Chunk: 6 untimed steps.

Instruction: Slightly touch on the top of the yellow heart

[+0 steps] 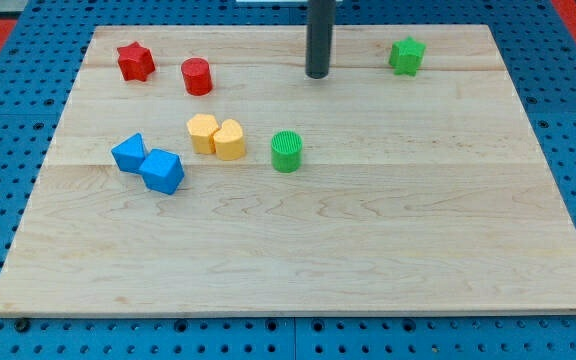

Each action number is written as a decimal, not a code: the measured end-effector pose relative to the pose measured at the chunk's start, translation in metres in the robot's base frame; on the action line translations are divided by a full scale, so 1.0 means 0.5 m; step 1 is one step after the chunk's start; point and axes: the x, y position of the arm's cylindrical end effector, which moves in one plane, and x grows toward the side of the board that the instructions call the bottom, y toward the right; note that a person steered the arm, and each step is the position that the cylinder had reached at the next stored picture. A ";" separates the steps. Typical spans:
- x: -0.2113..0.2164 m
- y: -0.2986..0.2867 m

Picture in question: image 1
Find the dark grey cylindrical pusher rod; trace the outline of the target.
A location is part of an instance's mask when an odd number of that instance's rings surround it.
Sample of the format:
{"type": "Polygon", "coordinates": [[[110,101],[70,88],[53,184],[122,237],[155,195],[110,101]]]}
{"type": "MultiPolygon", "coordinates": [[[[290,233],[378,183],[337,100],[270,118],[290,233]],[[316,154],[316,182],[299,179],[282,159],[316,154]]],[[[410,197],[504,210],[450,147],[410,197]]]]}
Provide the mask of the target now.
{"type": "Polygon", "coordinates": [[[305,74],[323,79],[329,74],[336,1],[309,0],[307,6],[305,74]]]}

